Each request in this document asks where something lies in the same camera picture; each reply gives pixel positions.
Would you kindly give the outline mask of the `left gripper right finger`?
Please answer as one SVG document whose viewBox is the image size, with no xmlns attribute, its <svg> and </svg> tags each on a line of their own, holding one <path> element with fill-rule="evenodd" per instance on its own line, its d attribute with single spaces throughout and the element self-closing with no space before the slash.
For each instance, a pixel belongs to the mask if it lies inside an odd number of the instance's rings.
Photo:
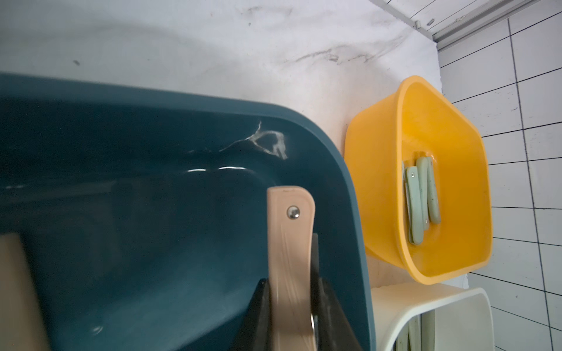
<svg viewBox="0 0 562 351">
<path fill-rule="evenodd" d="M 318 350 L 362 350 L 334 289 L 321 277 L 313 297 L 313 315 L 318 320 Z"/>
</svg>

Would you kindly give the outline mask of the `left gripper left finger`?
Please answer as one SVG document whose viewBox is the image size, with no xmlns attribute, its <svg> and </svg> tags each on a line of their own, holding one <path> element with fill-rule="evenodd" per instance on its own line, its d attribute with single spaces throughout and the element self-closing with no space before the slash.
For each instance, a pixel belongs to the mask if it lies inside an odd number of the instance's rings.
<svg viewBox="0 0 562 351">
<path fill-rule="evenodd" d="M 230 350 L 270 350 L 270 336 L 270 286 L 268 279 L 261 279 L 257 283 L 241 326 L 231 343 Z"/>
</svg>

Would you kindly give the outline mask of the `olive green folding knife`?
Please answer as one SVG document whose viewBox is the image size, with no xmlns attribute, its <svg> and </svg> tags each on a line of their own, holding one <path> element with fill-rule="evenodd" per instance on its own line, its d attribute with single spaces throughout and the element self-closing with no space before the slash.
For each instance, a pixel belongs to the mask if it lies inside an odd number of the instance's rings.
<svg viewBox="0 0 562 351">
<path fill-rule="evenodd" d="M 397 335 L 394 344 L 394 351 L 409 351 L 409 327 L 404 325 Z"/>
<path fill-rule="evenodd" d="M 408 341 L 410 351 L 422 350 L 421 316 L 412 317 L 408 322 Z"/>
</svg>

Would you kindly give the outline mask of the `white storage box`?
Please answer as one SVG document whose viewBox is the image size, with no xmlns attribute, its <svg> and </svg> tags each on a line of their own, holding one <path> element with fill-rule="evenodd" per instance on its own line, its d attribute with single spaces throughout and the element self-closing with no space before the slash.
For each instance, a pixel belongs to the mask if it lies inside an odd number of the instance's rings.
<svg viewBox="0 0 562 351">
<path fill-rule="evenodd" d="M 422 350 L 494 350 L 493 317 L 481 288 L 416 282 L 371 289 L 376 349 L 394 350 L 402 327 L 421 316 Z"/>
</svg>

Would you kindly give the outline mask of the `dark teal storage box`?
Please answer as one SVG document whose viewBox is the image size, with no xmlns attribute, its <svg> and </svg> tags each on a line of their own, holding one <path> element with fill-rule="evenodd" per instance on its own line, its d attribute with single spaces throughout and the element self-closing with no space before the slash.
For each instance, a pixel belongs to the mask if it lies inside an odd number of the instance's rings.
<svg viewBox="0 0 562 351">
<path fill-rule="evenodd" d="M 353 182 L 288 108 L 1 75 L 1 232 L 53 350 L 226 350 L 268 275 L 266 191 L 316 204 L 321 276 L 376 349 Z"/>
</svg>

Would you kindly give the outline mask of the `mint green folding knife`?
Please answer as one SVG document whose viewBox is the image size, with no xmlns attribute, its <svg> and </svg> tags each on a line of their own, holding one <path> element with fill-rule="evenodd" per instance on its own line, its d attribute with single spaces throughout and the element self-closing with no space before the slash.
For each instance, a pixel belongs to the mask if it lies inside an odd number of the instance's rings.
<svg viewBox="0 0 562 351">
<path fill-rule="evenodd" d="M 433 224 L 441 223 L 441 212 L 439 208 L 438 201 L 438 191 L 436 186 L 436 177 L 433 167 L 433 159 L 431 157 L 427 158 L 428 168 L 427 168 L 427 196 L 428 196 L 428 213 L 430 221 Z"/>
<path fill-rule="evenodd" d="M 422 212 L 422 220 L 424 225 L 424 230 L 428 230 L 430 227 L 430 218 L 429 218 L 429 210 L 428 210 L 428 168 L 429 168 L 429 160 L 423 156 L 417 159 L 416 163 L 418 169 L 418 176 L 419 176 L 419 190 L 420 190 L 420 199 L 421 199 L 421 212 Z"/>
<path fill-rule="evenodd" d="M 420 245 L 424 240 L 424 214 L 419 185 L 419 174 L 416 166 L 405 169 L 405 196 L 408 206 L 409 241 Z"/>
</svg>

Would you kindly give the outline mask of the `yellow storage box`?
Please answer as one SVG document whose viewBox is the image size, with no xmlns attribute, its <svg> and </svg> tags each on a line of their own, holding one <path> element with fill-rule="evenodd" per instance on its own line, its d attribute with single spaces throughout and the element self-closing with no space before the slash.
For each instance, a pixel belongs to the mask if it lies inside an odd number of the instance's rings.
<svg viewBox="0 0 562 351">
<path fill-rule="evenodd" d="M 430 221 L 420 245 L 409 241 L 405 169 L 433 159 L 441 223 Z M 424 78 L 359 113 L 344 148 L 367 253 L 433 285 L 480 269 L 493 251 L 490 182 L 484 143 Z"/>
</svg>

